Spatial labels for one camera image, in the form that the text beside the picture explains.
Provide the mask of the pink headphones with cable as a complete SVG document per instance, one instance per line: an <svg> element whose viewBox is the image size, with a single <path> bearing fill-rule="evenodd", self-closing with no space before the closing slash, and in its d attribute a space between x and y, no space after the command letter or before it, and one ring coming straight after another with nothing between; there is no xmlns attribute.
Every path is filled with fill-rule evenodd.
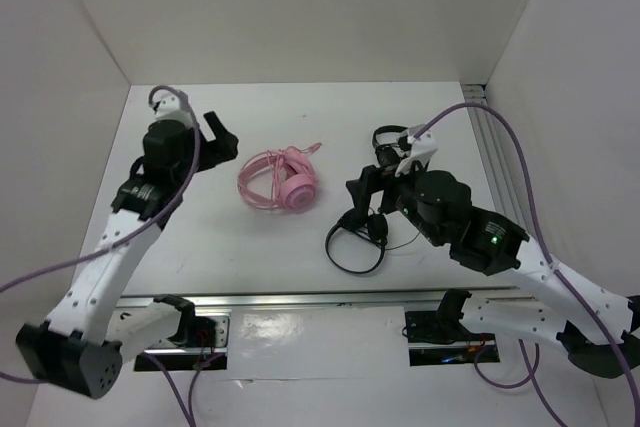
<svg viewBox="0 0 640 427"><path fill-rule="evenodd" d="M243 201L258 210L302 211L316 198L319 178L308 156L322 147L321 142L299 149L288 146L260 152L247 160L240 169L236 185ZM269 175L269 195L250 188L258 177Z"/></svg>

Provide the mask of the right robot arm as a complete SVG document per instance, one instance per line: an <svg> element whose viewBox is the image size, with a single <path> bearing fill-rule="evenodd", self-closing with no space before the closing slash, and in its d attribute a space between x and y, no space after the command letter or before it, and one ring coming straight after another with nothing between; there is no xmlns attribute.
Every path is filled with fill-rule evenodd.
<svg viewBox="0 0 640 427"><path fill-rule="evenodd" d="M354 208L348 219L365 221L373 194L382 213L400 212L433 246L487 277L503 280L540 302L508 307L466 290L447 291L436 326L448 339L470 334L511 335L566 353L579 369L615 379L639 365L639 299L614 294L565 264L550 261L541 245L507 217L472 203L471 189L451 173L415 170L394 176L365 167L346 188Z"/></svg>

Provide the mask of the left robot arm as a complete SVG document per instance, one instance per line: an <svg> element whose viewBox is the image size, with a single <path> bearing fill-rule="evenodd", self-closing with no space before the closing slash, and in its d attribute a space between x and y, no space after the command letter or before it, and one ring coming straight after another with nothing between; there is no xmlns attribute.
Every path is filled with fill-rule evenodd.
<svg viewBox="0 0 640 427"><path fill-rule="evenodd" d="M160 294L142 311L112 318L140 261L181 204L193 175L235 159L238 139L215 112L208 141L186 114L162 114L145 133L143 154L118 188L96 251L63 299L16 345L32 376L91 399L104 397L122 366L163 341L184 346L204 325L193 302Z"/></svg>

